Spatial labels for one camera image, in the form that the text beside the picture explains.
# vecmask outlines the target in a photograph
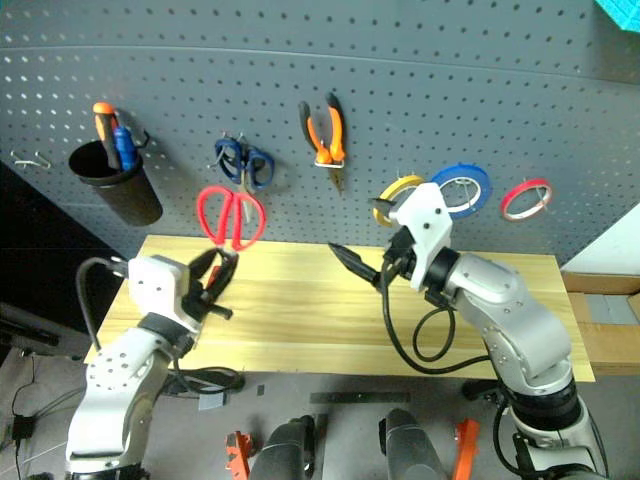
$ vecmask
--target tape roll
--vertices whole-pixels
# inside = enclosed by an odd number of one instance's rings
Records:
[[[509,205],[511,205],[511,202],[523,193],[534,189],[544,189],[544,195],[540,194],[540,201],[538,203],[520,213],[509,213]],[[551,189],[551,184],[544,178],[534,178],[533,180],[527,180],[526,182],[521,183],[507,193],[502,199],[502,202],[500,202],[500,211],[506,220],[509,220],[510,222],[518,222],[526,218],[531,218],[539,213],[540,210],[551,203],[552,197],[553,191]]]
[[[436,173],[431,179],[440,186],[440,190],[451,183],[461,185],[473,185],[475,193],[467,202],[460,205],[447,206],[451,218],[464,218],[476,212],[487,203],[491,195],[491,182],[489,175],[480,167],[460,163],[453,167],[447,167]]]
[[[383,200],[393,201],[398,195],[406,192],[407,190],[416,188],[418,185],[425,182],[425,179],[418,175],[407,175],[406,177],[399,178],[391,185],[389,185],[384,192],[382,192],[378,198]],[[384,216],[384,214],[377,208],[373,209],[373,218],[376,219],[378,224],[384,227],[391,226],[391,220]]]

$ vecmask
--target black cup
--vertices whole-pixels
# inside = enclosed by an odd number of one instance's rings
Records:
[[[133,168],[119,172],[109,167],[98,140],[76,149],[69,157],[69,168],[129,225],[150,225],[162,216],[162,205],[144,173],[140,155]]]

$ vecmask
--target screwdriver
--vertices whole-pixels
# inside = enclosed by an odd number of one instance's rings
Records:
[[[122,170],[131,170],[136,163],[136,147],[131,139],[131,133],[127,130],[127,127],[118,125],[113,131],[113,136],[116,141],[116,150],[120,154],[120,162],[122,163]]]
[[[107,161],[109,167],[122,171],[122,163],[120,156],[116,150],[115,139],[113,137],[113,129],[118,126],[116,112],[110,104],[106,102],[98,102],[93,106],[93,113],[96,114],[96,130],[102,141],[102,146],[107,152]]]

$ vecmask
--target yellow tape roll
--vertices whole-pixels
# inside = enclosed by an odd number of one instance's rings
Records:
[[[424,178],[419,177],[418,175],[407,175],[406,177],[399,178],[391,185],[389,185],[384,190],[384,192],[382,192],[378,196],[378,198],[393,201],[393,199],[402,192],[406,192],[411,188],[416,188],[421,183],[425,183]],[[378,222],[378,224],[382,225],[383,227],[391,226],[391,221],[387,217],[385,217],[377,208],[373,209],[373,218],[375,218],[376,222]]]

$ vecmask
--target black cable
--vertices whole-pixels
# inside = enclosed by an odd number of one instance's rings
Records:
[[[25,383],[20,388],[18,388],[16,390],[16,393],[13,394],[13,400],[11,401],[11,413],[13,414],[14,417],[16,415],[19,415],[18,413],[16,413],[16,400],[18,398],[18,394],[25,388],[33,385],[34,383],[36,383],[36,361],[33,358],[33,355],[31,355],[31,381],[29,383]]]
[[[178,357],[174,356],[173,357],[173,368],[175,369],[175,375],[176,378],[178,380],[178,382],[180,382],[180,384],[186,388],[188,391],[192,392],[192,393],[197,393],[198,395],[214,395],[216,393],[222,393],[222,392],[226,392],[227,390],[231,390],[233,388],[236,388],[237,385],[242,381],[242,375],[235,371],[232,368],[228,368],[228,367],[205,367],[202,369],[199,369],[201,371],[207,370],[207,371],[212,371],[212,370],[217,370],[219,372],[226,372],[226,373],[230,373],[234,379],[231,382],[231,384],[227,385],[226,387],[222,387],[219,388],[217,390],[205,390],[204,388],[198,388],[198,387],[194,387],[193,385],[191,385],[187,379],[184,376],[183,371],[180,369],[180,364],[178,362]]]
[[[596,423],[596,419],[593,418],[591,412],[587,408],[587,413],[589,414],[589,420],[591,421],[591,428],[593,429],[593,434],[596,437],[596,443],[598,444],[598,450],[600,450],[600,455],[602,456],[602,463],[604,464],[604,473],[607,477],[609,477],[609,461],[607,460],[607,452],[604,450],[604,442],[602,441],[602,436],[600,435],[600,429],[598,428],[598,424]]]
[[[509,470],[514,475],[518,475],[520,477],[532,477],[532,478],[547,477],[551,473],[548,469],[547,470],[521,470],[518,467],[514,467],[513,465],[511,465],[509,461],[505,458],[504,454],[502,453],[502,448],[500,448],[500,420],[502,420],[502,414],[507,409],[508,405],[509,405],[508,400],[506,398],[503,399],[500,405],[498,406],[498,410],[496,411],[496,416],[493,419],[493,448],[496,451],[496,456],[498,457],[498,460],[500,460],[500,463],[502,463],[504,468]]]
[[[398,355],[402,357],[402,359],[414,370],[420,373],[426,373],[428,375],[441,375],[444,373],[455,372],[456,370],[460,370],[461,368],[468,367],[469,365],[473,365],[474,363],[484,362],[485,360],[489,360],[488,355],[481,355],[478,357],[473,357],[468,360],[464,360],[460,363],[456,363],[454,365],[450,365],[448,367],[442,368],[428,368],[423,365],[420,365],[415,360],[413,360],[407,352],[402,348],[402,344],[396,335],[396,332],[393,328],[393,322],[391,320],[391,312],[389,307],[389,285],[387,284],[387,268],[389,267],[389,262],[385,260],[382,263],[382,271],[380,272],[380,293],[382,294],[382,316],[384,317],[384,325],[387,328],[387,333],[389,334],[389,338],[391,339],[391,343],[393,344]]]
[[[95,321],[89,306],[89,295],[87,294],[87,273],[94,265],[111,267],[111,262],[100,257],[87,258],[82,262],[76,271],[76,293],[78,294],[78,302],[80,302],[80,309],[82,310],[84,324],[89,332],[89,337],[91,337],[91,343],[93,343],[93,347],[96,351],[100,351],[100,342],[98,341]]]
[[[18,452],[20,451],[20,440],[16,440],[16,471],[18,472],[18,480],[22,480],[22,474],[20,473],[20,462],[18,461]]]
[[[66,393],[63,393],[62,395],[60,395],[58,398],[52,400],[51,402],[49,402],[47,405],[45,405],[44,407],[42,407],[40,410],[38,410],[35,413],[35,417],[40,420],[42,417],[46,416],[47,414],[49,414],[51,412],[51,410],[53,410],[54,408],[56,408],[58,405],[66,402],[67,400],[72,399],[73,397],[75,397],[76,395],[83,393],[85,391],[85,387],[80,387],[80,388],[75,388],[73,390],[70,390]]]
[[[444,342],[444,345],[442,346],[442,348],[438,353],[430,357],[427,357],[426,355],[423,355],[420,352],[420,348],[418,347],[418,336],[420,335],[420,330],[422,330],[422,327],[427,322],[427,320],[429,320],[434,315],[437,315],[438,313],[445,312],[445,311],[449,314],[449,333],[447,334],[447,340]],[[418,357],[423,362],[435,362],[436,360],[439,360],[440,358],[444,357],[445,354],[449,351],[449,348],[451,348],[451,344],[453,343],[453,337],[455,337],[455,335],[456,335],[456,317],[453,313],[453,309],[452,308],[433,309],[429,313],[427,313],[424,317],[422,317],[422,319],[420,319],[420,321],[418,322],[418,325],[416,326],[416,329],[413,331],[413,339],[411,342],[413,346],[413,353],[415,353],[416,357]]]

